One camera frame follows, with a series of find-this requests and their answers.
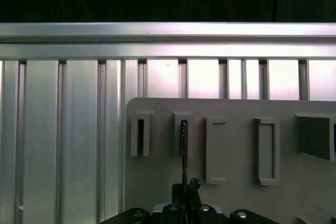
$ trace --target rectangular slot holder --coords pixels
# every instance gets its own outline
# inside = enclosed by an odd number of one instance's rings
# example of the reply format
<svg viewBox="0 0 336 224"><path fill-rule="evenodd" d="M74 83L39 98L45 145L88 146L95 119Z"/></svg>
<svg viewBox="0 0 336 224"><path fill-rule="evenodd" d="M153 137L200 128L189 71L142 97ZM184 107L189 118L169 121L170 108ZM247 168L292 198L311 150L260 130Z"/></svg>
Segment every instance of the rectangular slot holder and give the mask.
<svg viewBox="0 0 336 224"><path fill-rule="evenodd" d="M254 118L257 177L260 185L280 183L280 122L274 118Z"/></svg>
<svg viewBox="0 0 336 224"><path fill-rule="evenodd" d="M225 178L226 118L210 116L206 119L206 183L223 184Z"/></svg>

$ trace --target metal wall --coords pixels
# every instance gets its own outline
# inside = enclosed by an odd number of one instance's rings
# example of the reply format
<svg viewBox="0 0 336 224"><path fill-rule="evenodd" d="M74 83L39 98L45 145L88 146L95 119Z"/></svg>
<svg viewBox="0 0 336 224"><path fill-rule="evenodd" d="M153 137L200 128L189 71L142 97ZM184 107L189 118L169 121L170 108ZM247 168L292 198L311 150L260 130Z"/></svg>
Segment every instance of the metal wall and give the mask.
<svg viewBox="0 0 336 224"><path fill-rule="evenodd" d="M336 32L326 26L325 36L318 29L312 30L311 25L306 30L299 26L304 31L291 35L296 37L296 44L283 42L286 36L272 43L263 38L254 49L250 41L239 42L240 47L246 47L234 57L227 54L237 45L218 42L215 37L211 44L203 37L187 44L159 41L148 45L133 34L131 38L119 37L122 42L116 44L111 32L110 42L92 45L85 40L94 40L99 34L81 37L78 32L73 36L80 42L66 44L71 29L64 32L62 41L57 29L54 35L39 34L36 38L43 25L26 34L20 29L25 31L27 27L17 26L3 26L5 31L0 32L1 224L98 223L121 211L123 129L132 98L336 101ZM145 29L141 33L145 36L149 32ZM152 33L148 40L162 39L164 33ZM185 34L171 32L172 40L175 33ZM193 33L197 35L198 31L189 31L184 40L195 40ZM100 39L104 41L107 35L102 34ZM266 39L271 36L275 35L265 33ZM234 31L222 38L228 39L235 39ZM269 57L262 45L268 47ZM138 50L131 54L132 46ZM270 50L277 46L282 50L280 56L279 51ZM106 47L117 48L118 53ZM285 54L285 47L296 51L289 54L286 49Z"/></svg>

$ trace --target bolt head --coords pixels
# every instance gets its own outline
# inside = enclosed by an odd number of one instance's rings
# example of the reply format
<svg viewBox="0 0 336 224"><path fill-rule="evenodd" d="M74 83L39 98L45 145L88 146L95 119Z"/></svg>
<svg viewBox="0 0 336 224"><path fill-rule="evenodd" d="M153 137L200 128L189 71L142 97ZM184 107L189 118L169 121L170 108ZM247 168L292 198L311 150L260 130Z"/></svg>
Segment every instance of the bolt head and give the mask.
<svg viewBox="0 0 336 224"><path fill-rule="evenodd" d="M135 214L134 214L135 217L142 217L143 216L143 213L141 211L137 211Z"/></svg>
<svg viewBox="0 0 336 224"><path fill-rule="evenodd" d="M204 212L208 212L210 210L210 208L206 205L201 206L201 210Z"/></svg>
<svg viewBox="0 0 336 224"><path fill-rule="evenodd" d="M244 212L238 212L237 215L242 218L242 219L246 219L247 218L247 214Z"/></svg>

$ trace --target vertical slot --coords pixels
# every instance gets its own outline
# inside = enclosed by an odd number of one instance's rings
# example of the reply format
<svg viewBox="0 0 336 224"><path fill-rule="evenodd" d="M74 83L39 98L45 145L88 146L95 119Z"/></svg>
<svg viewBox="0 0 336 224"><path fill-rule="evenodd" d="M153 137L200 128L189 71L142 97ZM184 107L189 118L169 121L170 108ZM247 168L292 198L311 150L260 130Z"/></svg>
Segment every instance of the vertical slot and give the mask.
<svg viewBox="0 0 336 224"><path fill-rule="evenodd" d="M174 111L174 155L180 157L181 150L181 123L187 123L187 138L188 138L188 158L193 157L194 152L194 117L193 113L190 111Z"/></svg>
<svg viewBox="0 0 336 224"><path fill-rule="evenodd" d="M19 64L19 91L17 111L17 142L15 153L15 200L16 215L14 222L23 220L23 179L24 179L24 137L25 137L25 91L26 91L26 64Z"/></svg>
<svg viewBox="0 0 336 224"><path fill-rule="evenodd" d="M97 223L104 220L104 198L105 198L105 71L106 65L98 64L97 72L97 188L96 188L96 210Z"/></svg>
<svg viewBox="0 0 336 224"><path fill-rule="evenodd" d="M142 111L131 114L131 156L142 154L149 156L150 152L150 118L155 111Z"/></svg>
<svg viewBox="0 0 336 224"><path fill-rule="evenodd" d="M58 98L57 98L57 140L56 140L56 199L55 223L61 223L61 192L62 192L62 145L64 132L64 79L66 64L58 65Z"/></svg>
<svg viewBox="0 0 336 224"><path fill-rule="evenodd" d="M336 158L336 124L334 124L334 153Z"/></svg>
<svg viewBox="0 0 336 224"><path fill-rule="evenodd" d="M269 83L268 83L267 60L261 60L259 62L259 79L260 79L260 98L263 100L268 100Z"/></svg>
<svg viewBox="0 0 336 224"><path fill-rule="evenodd" d="M219 62L219 98L228 99L227 61Z"/></svg>
<svg viewBox="0 0 336 224"><path fill-rule="evenodd" d="M138 62L138 97L147 97L147 64Z"/></svg>
<svg viewBox="0 0 336 224"><path fill-rule="evenodd" d="M179 98L187 98L187 62L184 60L180 60L178 63L178 70L179 70L179 85L178 85L178 92Z"/></svg>
<svg viewBox="0 0 336 224"><path fill-rule="evenodd" d="M308 100L308 74L307 74L307 61L299 62L299 89L300 100Z"/></svg>
<svg viewBox="0 0 336 224"><path fill-rule="evenodd" d="M138 153L143 155L144 120L138 120Z"/></svg>

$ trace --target metal slat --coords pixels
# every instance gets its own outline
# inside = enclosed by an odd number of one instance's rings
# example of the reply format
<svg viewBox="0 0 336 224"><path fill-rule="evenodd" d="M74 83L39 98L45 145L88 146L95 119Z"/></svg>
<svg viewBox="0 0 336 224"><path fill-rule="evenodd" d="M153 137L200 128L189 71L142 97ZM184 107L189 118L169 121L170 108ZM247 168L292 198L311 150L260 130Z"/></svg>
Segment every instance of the metal slat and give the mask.
<svg viewBox="0 0 336 224"><path fill-rule="evenodd" d="M97 61L67 61L62 222L96 223Z"/></svg>
<svg viewBox="0 0 336 224"><path fill-rule="evenodd" d="M244 60L243 61L243 90L244 98L250 100L260 99L260 80L259 80L259 61Z"/></svg>
<svg viewBox="0 0 336 224"><path fill-rule="evenodd" d="M55 223L58 62L26 71L23 223Z"/></svg>
<svg viewBox="0 0 336 224"><path fill-rule="evenodd" d="M219 98L218 60L187 61L188 98Z"/></svg>
<svg viewBox="0 0 336 224"><path fill-rule="evenodd" d="M104 220L116 215L121 200L121 74L122 62L108 60L105 75L105 143L104 143Z"/></svg>
<svg viewBox="0 0 336 224"><path fill-rule="evenodd" d="M242 61L228 60L227 61L228 75L228 98L242 99L243 98L243 82L242 82Z"/></svg>
<svg viewBox="0 0 336 224"><path fill-rule="evenodd" d="M309 100L336 101L336 61L308 61Z"/></svg>
<svg viewBox="0 0 336 224"><path fill-rule="evenodd" d="M268 99L299 100L299 62L297 60L268 60Z"/></svg>
<svg viewBox="0 0 336 224"><path fill-rule="evenodd" d="M147 61L147 97L179 97L178 62L178 60Z"/></svg>
<svg viewBox="0 0 336 224"><path fill-rule="evenodd" d="M15 204L15 158L19 93L19 62L2 62L2 134L0 173L0 223L13 224Z"/></svg>
<svg viewBox="0 0 336 224"><path fill-rule="evenodd" d="M138 96L138 61L137 60L125 60L123 62L123 102L122 102L122 197L121 206L122 210L125 210L125 173L126 173L126 138L127 138L127 104L130 100Z"/></svg>

